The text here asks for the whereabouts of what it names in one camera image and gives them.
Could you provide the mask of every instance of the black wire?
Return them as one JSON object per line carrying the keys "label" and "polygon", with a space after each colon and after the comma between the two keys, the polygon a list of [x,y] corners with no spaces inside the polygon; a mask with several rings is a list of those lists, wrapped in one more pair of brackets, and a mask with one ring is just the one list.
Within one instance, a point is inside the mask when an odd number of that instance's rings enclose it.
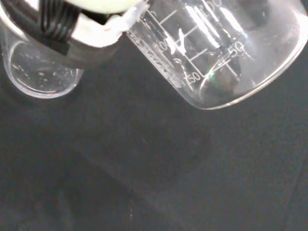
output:
{"label": "black wire", "polygon": [[76,26],[81,10],[63,0],[40,0],[40,28],[43,36],[67,42]]}

